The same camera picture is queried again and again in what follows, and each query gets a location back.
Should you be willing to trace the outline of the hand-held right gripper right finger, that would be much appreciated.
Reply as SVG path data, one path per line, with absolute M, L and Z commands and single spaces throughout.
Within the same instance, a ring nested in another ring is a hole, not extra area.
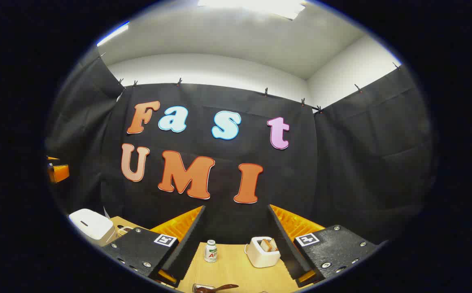
M 387 244 L 375 244 L 342 225 L 323 227 L 272 204 L 268 217 L 270 236 L 298 287 L 334 280 Z

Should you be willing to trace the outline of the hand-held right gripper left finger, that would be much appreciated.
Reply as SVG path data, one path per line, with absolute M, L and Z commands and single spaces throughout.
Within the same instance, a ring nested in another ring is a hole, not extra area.
M 101 249 L 127 269 L 177 287 L 202 239 L 205 209 L 199 206 L 152 229 L 134 226 Z

